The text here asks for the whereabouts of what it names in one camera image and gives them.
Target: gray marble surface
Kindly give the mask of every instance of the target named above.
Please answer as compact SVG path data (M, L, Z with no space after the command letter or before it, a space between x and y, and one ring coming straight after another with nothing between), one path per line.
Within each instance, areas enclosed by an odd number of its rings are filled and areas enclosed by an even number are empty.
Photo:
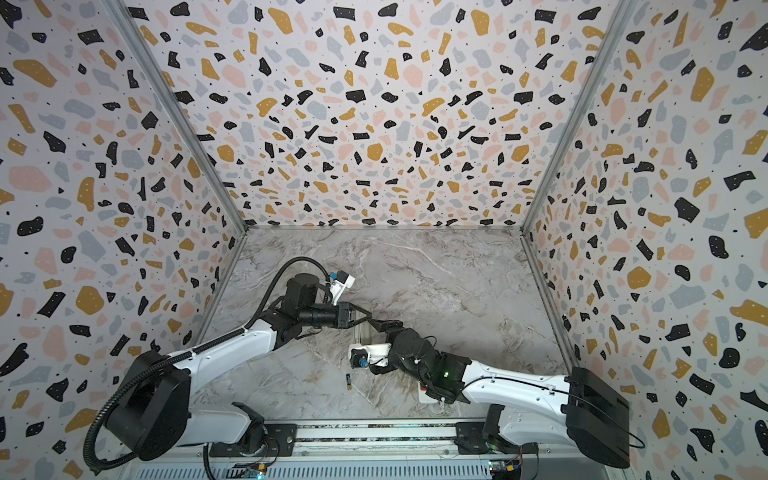
M565 373L516 230L251 230L205 339L245 323L288 259L312 257L356 278L344 299L377 319L400 319L437 349L521 372ZM272 295L309 263L292 265ZM373 342L383 341L374 333ZM349 367L352 330L325 329L246 362L193 404L244 402L268 419L484 417L486 405L421 404L401 372ZM346 374L352 376L352 391Z

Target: pink speckle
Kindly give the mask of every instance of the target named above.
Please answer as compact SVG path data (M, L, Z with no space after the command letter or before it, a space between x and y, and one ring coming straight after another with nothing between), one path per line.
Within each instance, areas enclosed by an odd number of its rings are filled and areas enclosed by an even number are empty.
M70 75L69 68L61 63L58 58L54 57L51 53L48 54L48 64L56 70L60 71L65 77Z
M715 88L715 91L712 93L712 103L710 104L710 110L716 110L720 108L720 104L723 102L723 99L725 98L726 93L728 93L729 88L730 85L724 85L722 87Z
M710 122L707 120L700 118L695 124L694 124L694 131L698 133L699 135L705 134L707 130L710 129Z
M37 167L11 167L8 182L17 190L39 194L51 188L51 182Z
M293 17L293 20L296 21L296 25L301 28L301 31L304 33L307 33L309 29L306 27L306 22L304 21L304 15L301 15L301 12L297 13L295 17Z
M211 13L211 11L208 9L205 4L203 4L203 13L205 14L205 18L213 25L216 25L217 27L221 25L221 22L219 22L219 19L216 18L216 15Z
M410 19L411 19L411 24L414 27L418 28L422 26L422 21L419 20L419 14L416 13L416 7L414 7L413 5L411 5Z
M571 24L571 14L567 13L563 17L563 19L560 21L560 31L565 31L566 28Z
M616 125L627 113L627 107L624 105L623 98L617 98L611 102L611 122Z
M83 96L91 94L91 87L88 86L86 81L79 81L78 83L74 84L74 89Z
M38 254L35 257L35 266L50 275L57 273L56 256L54 255L53 250L46 247L38 250Z
M43 341L43 353L56 359L57 362L64 362L67 359L67 347L64 345L64 329L61 325L53 325Z
M109 133L112 133L114 131L114 122L112 120L102 120L101 118L98 118L96 120L96 126L99 127L103 131L108 131Z
M630 251L630 245L623 238L614 238L612 242L608 244L609 252L621 252L627 253Z
M194 305L190 302L184 302L179 308L179 316L183 319L189 318L194 315Z
M82 134L89 135L91 133L91 122L89 121L81 121L78 122L78 126L74 128L76 131L79 131Z
M496 28L496 35L501 35L504 31L504 14L500 13L493 19L493 26Z
M59 25L64 27L64 30L66 31L72 31L72 27L74 27L74 22L69 18L64 17L63 15L58 15L56 17L56 21L58 22Z
M224 67L221 74L235 87L245 88L245 75L239 69L232 65L227 65Z
M163 25L163 28L168 28L168 18L165 16L163 12L161 12L160 10L155 10L154 17L157 19L158 22L160 22L160 25Z
M424 80L424 72L421 68L415 66L414 64L408 65L405 69L403 69L402 76L406 78L406 81L411 87L419 88L422 86L422 81Z
M36 326L20 326L18 334L26 339L36 339L40 336L41 330Z
M679 243L669 252L670 260L693 260L696 251L685 243Z
M96 272L85 267L79 267L77 273L74 275L74 281L79 282L81 280L93 280L96 278Z
M22 318L23 319L32 318L32 314L35 313L35 307L36 307L36 302L34 298L30 296L24 297L24 299L22 300L22 311L21 311Z

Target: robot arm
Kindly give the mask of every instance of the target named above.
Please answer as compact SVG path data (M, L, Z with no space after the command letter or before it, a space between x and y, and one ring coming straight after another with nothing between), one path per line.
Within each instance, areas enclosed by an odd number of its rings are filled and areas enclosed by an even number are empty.
M371 320L386 343L349 347L353 368L374 375L398 369L426 395L446 403L489 403L485 439L494 450L517 452L525 443L576 445L604 465L629 466L629 404L589 370L538 376L442 353L401 322Z

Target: wire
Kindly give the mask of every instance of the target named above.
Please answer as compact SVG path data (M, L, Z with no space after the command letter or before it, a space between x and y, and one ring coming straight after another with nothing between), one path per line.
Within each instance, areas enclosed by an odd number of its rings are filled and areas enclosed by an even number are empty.
M632 437L633 439L639 441L642 444L642 445L632 445L632 444L629 444L630 447L632 447L633 449L644 449L645 448L645 442L643 442L643 439L641 439L640 437L638 437L634 433L630 432L629 430L625 429L623 426L619 425L619 422L614 420L613 417L608 415L603 409L601 409L600 407L596 406L594 403L590 402L589 400L582 399L580 396L574 395L573 393L564 392L562 390L557 390L557 389L548 389L547 387L543 387L541 385L536 385L535 383L524 382L523 380L517 380L517 379L510 379L510 378L503 377L503 376L494 376L494 377L482 376L482 377L479 377L477 379L472 380L470 383L467 383L466 385L464 385L462 387L462 389L459 390L459 393L464 392L464 390L466 390L467 387L469 387L472 383L479 382L480 380L486 380L486 379L508 380L509 382L523 383L525 385L536 387L537 389L548 390L549 392L557 392L557 393L562 393L562 394L567 395L567 396L571 396L571 397L575 398L576 400L580 400L580 401L586 403L587 405L589 405L593 409L595 409L598 412L600 412L603 415L605 415L605 418L611 420L622 432L626 433L627 435L629 435L630 437Z

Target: speckled wall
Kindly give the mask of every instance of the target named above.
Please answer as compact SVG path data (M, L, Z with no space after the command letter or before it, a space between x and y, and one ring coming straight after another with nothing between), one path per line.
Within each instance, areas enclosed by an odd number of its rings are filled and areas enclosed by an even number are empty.
M96 411L190 342L235 230L101 4L0 15L0 477L90 478Z
M252 225L513 225L608 0L130 0Z
M638 2L531 233L638 478L768 478L766 21Z

